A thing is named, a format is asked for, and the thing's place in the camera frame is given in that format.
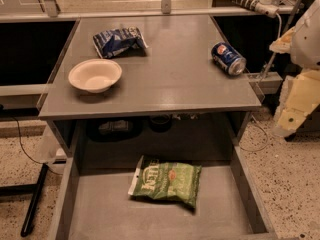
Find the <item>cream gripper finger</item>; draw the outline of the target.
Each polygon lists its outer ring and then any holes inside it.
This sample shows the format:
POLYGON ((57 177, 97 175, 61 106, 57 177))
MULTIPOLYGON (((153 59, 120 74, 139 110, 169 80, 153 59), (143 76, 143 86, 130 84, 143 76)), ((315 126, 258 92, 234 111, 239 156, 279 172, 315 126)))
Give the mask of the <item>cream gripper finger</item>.
POLYGON ((279 54, 290 53, 291 41, 292 36, 294 34, 294 30, 295 28, 292 27, 288 31, 286 31, 281 37, 279 37, 277 40, 271 43, 269 49, 272 52, 279 54))
POLYGON ((279 102, 273 133, 288 137, 320 105, 320 70, 303 69, 296 77, 287 76, 282 84, 279 102))

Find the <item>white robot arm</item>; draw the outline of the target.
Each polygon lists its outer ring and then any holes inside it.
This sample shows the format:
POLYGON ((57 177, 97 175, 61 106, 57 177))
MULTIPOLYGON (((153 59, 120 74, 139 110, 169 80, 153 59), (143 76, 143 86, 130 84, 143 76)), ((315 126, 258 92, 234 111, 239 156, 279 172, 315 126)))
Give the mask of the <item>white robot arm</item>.
POLYGON ((296 25, 274 41, 269 49, 288 53, 291 62, 302 68, 292 87, 273 132, 281 137, 294 134, 320 105, 320 0, 314 0, 296 25))

